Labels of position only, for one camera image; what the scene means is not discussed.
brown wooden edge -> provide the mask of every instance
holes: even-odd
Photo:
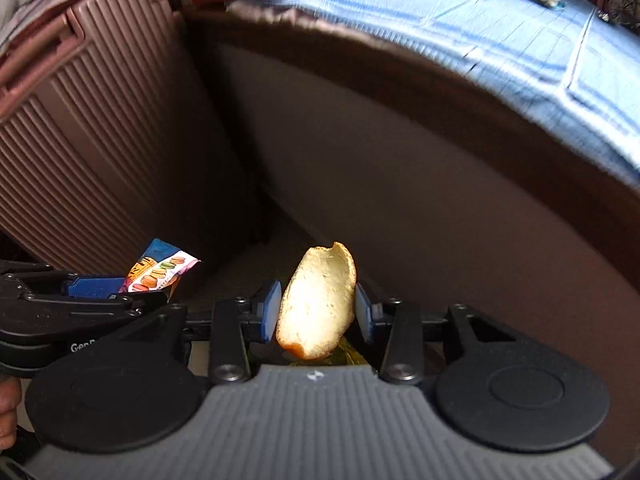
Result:
[[[492,94],[383,40],[185,9],[197,41],[229,44],[350,88],[478,156],[568,222],[640,291],[640,194]]]

suitcase handle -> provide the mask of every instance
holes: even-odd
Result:
[[[84,40],[71,10],[53,19],[0,66],[0,114]]]

suitcase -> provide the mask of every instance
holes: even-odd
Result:
[[[42,261],[125,274],[153,238],[216,264],[254,197],[167,0],[82,0],[0,66],[0,228]]]

bed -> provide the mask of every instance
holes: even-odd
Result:
[[[594,368],[640,444],[640,40],[585,0],[187,9],[261,186],[361,275],[470,303]]]

screw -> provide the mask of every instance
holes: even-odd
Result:
[[[220,365],[216,367],[213,374],[221,381],[233,382],[242,378],[242,370],[236,365]]]
[[[410,381],[417,375],[414,367],[404,363],[392,365],[388,370],[388,374],[396,381]]]

